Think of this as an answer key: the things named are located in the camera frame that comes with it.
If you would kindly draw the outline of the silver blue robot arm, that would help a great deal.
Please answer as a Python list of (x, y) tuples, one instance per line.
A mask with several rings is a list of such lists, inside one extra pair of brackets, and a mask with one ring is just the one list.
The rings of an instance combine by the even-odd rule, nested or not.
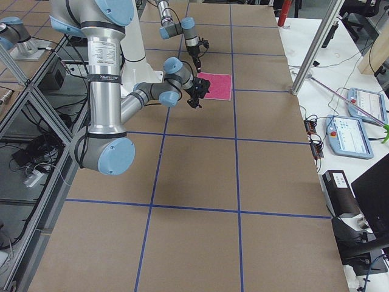
[(52, 27), (88, 41), (88, 121), (73, 138), (72, 159), (81, 167), (105, 175), (127, 171), (135, 146), (125, 123), (150, 101), (174, 107), (182, 93), (192, 108), (209, 92), (210, 82), (197, 77), (200, 46), (194, 19), (174, 22), (167, 1), (158, 1), (160, 35), (183, 35), (193, 66), (168, 58), (163, 71), (154, 71), (145, 58), (139, 17), (134, 1), (52, 1)]
[(207, 50), (209, 48), (208, 40), (200, 38), (196, 32), (195, 21), (192, 17), (182, 18), (177, 17), (177, 21), (174, 21), (171, 12), (176, 12), (170, 8), (168, 1), (155, 1), (157, 9), (160, 15), (159, 29), (160, 36), (163, 40), (183, 35), (185, 46), (188, 54), (191, 56), (197, 73), (201, 72), (201, 52), (200, 46), (204, 46)]

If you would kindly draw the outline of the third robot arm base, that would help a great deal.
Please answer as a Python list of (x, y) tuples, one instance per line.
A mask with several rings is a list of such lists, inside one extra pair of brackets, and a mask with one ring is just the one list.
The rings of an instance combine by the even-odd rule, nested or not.
[(50, 41), (33, 39), (20, 18), (1, 19), (1, 46), (14, 60), (37, 61), (45, 51), (52, 50), (50, 45)]

